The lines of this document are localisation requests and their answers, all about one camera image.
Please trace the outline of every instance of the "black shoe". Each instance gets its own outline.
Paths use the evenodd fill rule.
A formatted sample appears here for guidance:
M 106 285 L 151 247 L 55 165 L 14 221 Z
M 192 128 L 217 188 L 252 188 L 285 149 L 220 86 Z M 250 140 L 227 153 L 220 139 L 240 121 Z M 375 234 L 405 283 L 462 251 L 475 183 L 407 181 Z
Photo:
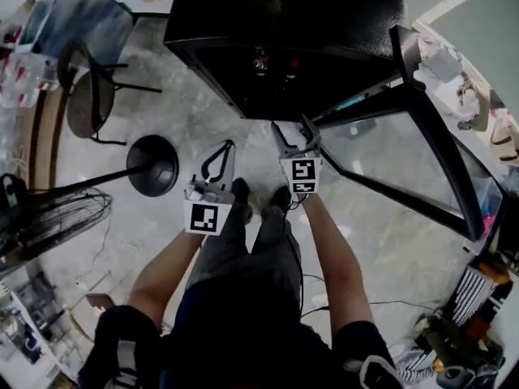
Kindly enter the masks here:
M 289 210 L 290 203 L 292 202 L 292 194 L 290 193 L 289 187 L 287 185 L 281 186 L 276 190 L 270 202 L 268 202 L 269 206 L 278 206 L 283 212 Z
M 248 204 L 251 189 L 249 189 L 249 185 L 247 185 L 247 182 L 243 178 L 240 177 L 234 180 L 230 191 L 234 193 L 236 202 Z

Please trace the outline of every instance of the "chair leg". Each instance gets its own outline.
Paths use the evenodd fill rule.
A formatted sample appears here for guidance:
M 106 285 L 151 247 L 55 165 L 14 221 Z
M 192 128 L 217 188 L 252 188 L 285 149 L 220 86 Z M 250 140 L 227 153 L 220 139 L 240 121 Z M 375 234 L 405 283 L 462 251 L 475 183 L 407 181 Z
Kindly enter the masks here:
M 127 68 L 128 64 L 127 63 L 116 63 L 116 64 L 113 64 L 113 65 L 103 65 L 103 67 L 105 69 Z
M 103 139 L 99 139 L 99 134 L 93 135 L 92 137 L 90 137 L 90 139 L 93 142 L 98 143 L 98 144 L 116 144 L 118 146 L 126 146 L 127 145 L 126 141 L 104 141 Z
M 116 90 L 121 88 L 129 88 L 129 89 L 136 89 L 138 91 L 148 91 L 148 92 L 156 92 L 157 94 L 162 93 L 161 89 L 157 88 L 150 88 L 150 87 L 141 87 L 139 85 L 130 85 L 129 83 L 115 83 Z

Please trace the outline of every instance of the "glass door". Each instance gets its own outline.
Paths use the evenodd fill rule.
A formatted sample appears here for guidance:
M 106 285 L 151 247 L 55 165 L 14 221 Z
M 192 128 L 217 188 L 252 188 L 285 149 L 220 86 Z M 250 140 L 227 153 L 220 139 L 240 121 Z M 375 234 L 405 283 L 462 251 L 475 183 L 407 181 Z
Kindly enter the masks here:
M 323 157 L 344 177 L 477 241 L 478 197 L 454 138 L 409 83 L 315 121 Z

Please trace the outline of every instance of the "chair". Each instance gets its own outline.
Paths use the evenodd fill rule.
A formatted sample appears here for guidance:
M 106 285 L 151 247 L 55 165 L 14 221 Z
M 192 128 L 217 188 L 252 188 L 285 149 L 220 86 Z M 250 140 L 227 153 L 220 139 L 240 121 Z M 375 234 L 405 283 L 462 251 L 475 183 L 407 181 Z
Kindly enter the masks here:
M 81 66 L 85 63 L 88 71 L 75 82 L 78 71 L 83 69 Z M 161 89 L 114 82 L 107 70 L 127 66 L 127 64 L 100 65 L 88 52 L 83 42 L 73 40 L 66 44 L 58 59 L 58 81 L 69 97 L 66 120 L 74 135 L 82 139 L 90 138 L 100 144 L 127 145 L 121 141 L 99 139 L 99 130 L 105 124 L 114 106 L 115 92 L 122 88 L 162 92 Z

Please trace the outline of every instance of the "fan stand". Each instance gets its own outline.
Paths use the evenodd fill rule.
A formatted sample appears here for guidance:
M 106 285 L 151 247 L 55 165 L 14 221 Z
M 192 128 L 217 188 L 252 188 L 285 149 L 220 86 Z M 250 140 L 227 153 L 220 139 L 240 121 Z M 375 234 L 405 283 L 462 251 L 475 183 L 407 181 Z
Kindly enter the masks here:
M 127 156 L 127 169 L 95 177 L 73 185 L 56 187 L 54 193 L 93 187 L 122 177 L 144 196 L 156 198 L 168 193 L 178 178 L 178 157 L 171 143 L 159 135 L 146 135 L 131 146 Z

